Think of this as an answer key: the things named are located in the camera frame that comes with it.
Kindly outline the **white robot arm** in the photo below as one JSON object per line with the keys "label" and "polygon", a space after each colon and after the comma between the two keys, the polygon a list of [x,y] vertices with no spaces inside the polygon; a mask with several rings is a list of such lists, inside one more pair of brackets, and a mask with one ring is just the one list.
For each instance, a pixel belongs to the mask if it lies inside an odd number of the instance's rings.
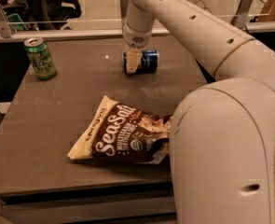
{"label": "white robot arm", "polygon": [[275,224],[275,52],[186,0],[129,0],[214,77],[177,106],[170,161],[178,224]]}

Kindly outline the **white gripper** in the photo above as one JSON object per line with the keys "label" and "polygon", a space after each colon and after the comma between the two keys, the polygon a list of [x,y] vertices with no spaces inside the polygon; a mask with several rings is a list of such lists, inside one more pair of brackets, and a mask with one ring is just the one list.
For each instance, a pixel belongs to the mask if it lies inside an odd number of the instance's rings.
{"label": "white gripper", "polygon": [[126,44],[131,48],[126,52],[128,74],[135,74],[140,64],[143,53],[139,50],[148,44],[152,35],[152,24],[133,23],[126,21],[123,27],[123,37]]}

